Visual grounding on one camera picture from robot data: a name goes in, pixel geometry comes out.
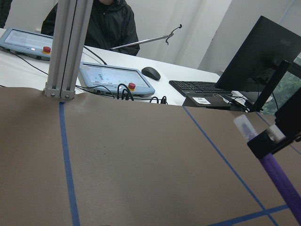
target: monitor stand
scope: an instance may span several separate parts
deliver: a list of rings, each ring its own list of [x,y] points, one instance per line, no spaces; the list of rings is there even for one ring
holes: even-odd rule
[[[255,103],[261,92],[251,92],[251,91],[240,91],[240,93],[246,97],[251,103]]]
[[[267,102],[268,98],[272,95],[276,86],[280,83],[281,79],[287,72],[288,68],[290,67],[291,63],[282,60],[281,64],[276,68],[273,76],[266,84],[265,88],[251,107],[249,112],[259,112],[263,105]]]

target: metal post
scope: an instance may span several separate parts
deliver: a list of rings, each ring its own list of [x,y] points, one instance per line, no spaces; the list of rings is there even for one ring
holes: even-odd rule
[[[47,97],[73,99],[93,0],[61,0],[58,3],[50,59]]]

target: red emergency stop button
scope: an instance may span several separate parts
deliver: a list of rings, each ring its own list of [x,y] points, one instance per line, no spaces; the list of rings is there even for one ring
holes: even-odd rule
[[[48,46],[44,46],[44,47],[43,47],[43,51],[42,51],[42,53],[45,53],[45,54],[50,54],[50,53],[51,53],[51,48],[50,48],[50,47],[48,47]]]
[[[135,88],[136,88],[136,85],[135,85],[134,83],[131,83],[131,82],[130,82],[130,83],[128,84],[127,87],[128,87],[128,89],[129,89],[130,91],[134,91]]]

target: cable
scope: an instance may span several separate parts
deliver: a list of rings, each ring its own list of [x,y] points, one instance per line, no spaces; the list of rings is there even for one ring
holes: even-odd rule
[[[96,88],[96,87],[104,87],[104,88],[112,95],[113,99],[115,99],[114,94],[113,94],[107,87],[105,87],[105,86],[103,86],[103,85],[92,86],[92,87],[83,87],[83,86],[78,86],[78,85],[76,85],[75,87],[77,87],[77,88],[79,88],[79,89],[81,89],[81,90],[84,90],[84,89],[93,89],[93,88]]]
[[[167,97],[164,96],[164,97],[162,97],[160,104],[166,105],[166,103],[167,103],[166,101],[167,101]]]
[[[121,100],[123,100],[124,98],[125,98],[126,100],[129,99],[129,96],[128,96],[128,93],[127,93],[127,90],[126,90],[126,89],[123,89],[123,90],[122,90]]]
[[[158,99],[158,97],[152,97],[151,99],[150,99],[150,103],[154,100],[154,99],[156,99],[157,100],[157,104],[159,103],[159,99]]]
[[[11,54],[13,54],[13,55],[17,56],[18,58],[20,58],[20,59],[24,60],[24,61],[25,61],[26,63],[28,63],[28,64],[29,64],[31,67],[34,67],[35,69],[39,70],[40,72],[42,72],[42,73],[44,73],[44,74],[48,75],[48,73],[46,73],[46,72],[42,71],[41,69],[39,69],[39,68],[37,68],[37,67],[33,66],[31,63],[29,63],[28,61],[26,61],[25,59],[23,59],[23,58],[22,58],[22,57],[20,57],[19,55],[15,54],[15,53],[13,53],[13,52],[11,52],[11,51],[9,51],[9,50],[5,49],[5,48],[3,48],[3,49],[4,49],[5,51],[7,51],[8,53],[11,53]]]
[[[110,97],[109,95],[105,95],[105,94],[98,94],[98,93],[95,93],[95,92],[92,92],[92,91],[89,91],[89,90],[83,89],[83,88],[81,88],[81,87],[78,87],[78,88],[79,88],[79,89],[81,89],[81,90],[83,90],[83,91],[85,91],[85,92],[92,93],[92,94],[94,94],[94,95],[98,95],[98,96],[108,96],[108,97]]]
[[[279,108],[278,108],[278,103],[277,103],[277,100],[276,100],[276,98],[275,98],[275,95],[274,95],[274,93],[272,93],[272,95],[273,95],[273,98],[274,98],[274,100],[275,100],[275,104],[276,104],[277,111],[279,111]]]
[[[92,53],[94,56],[96,56],[98,59],[100,59],[100,60],[103,62],[104,65],[107,65],[107,63],[106,63],[103,59],[101,59],[100,56],[98,56],[95,52],[93,52],[92,50],[90,50],[90,49],[89,49],[88,47],[86,47],[86,46],[84,46],[84,48],[85,48],[86,50],[88,50],[90,53]]]
[[[131,91],[130,91],[130,90],[128,89],[128,87],[127,87],[125,84],[123,84],[123,83],[121,83],[121,84],[119,84],[119,85],[117,86],[117,99],[119,99],[119,87],[120,87],[120,86],[124,86],[124,87],[126,88],[127,93],[129,94],[131,100],[134,101],[134,98],[133,98],[133,96],[132,96]]]
[[[239,97],[239,96],[228,96],[228,97],[235,97],[235,98],[241,98],[241,99],[247,100],[247,98],[245,96],[241,96],[241,97]]]
[[[259,94],[260,93],[260,91],[259,91],[259,82],[257,82],[257,99],[256,99],[256,101],[255,101],[255,109],[257,109],[257,100],[258,100],[258,98],[259,98]]]

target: white wall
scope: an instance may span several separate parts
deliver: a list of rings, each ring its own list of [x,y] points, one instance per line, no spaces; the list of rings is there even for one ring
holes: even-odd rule
[[[29,31],[40,29],[57,0],[13,0],[6,22]],[[141,45],[139,57],[197,68],[231,0],[127,0],[135,13],[139,40],[169,34],[169,39]]]
[[[198,68],[220,74],[220,70],[227,67],[258,18],[263,15],[278,23],[291,2],[291,0],[233,0]],[[300,17],[293,20],[300,26]]]
[[[301,36],[301,0],[293,0],[279,24]]]
[[[4,28],[17,27],[28,31],[39,30],[56,3],[57,0],[13,0]]]

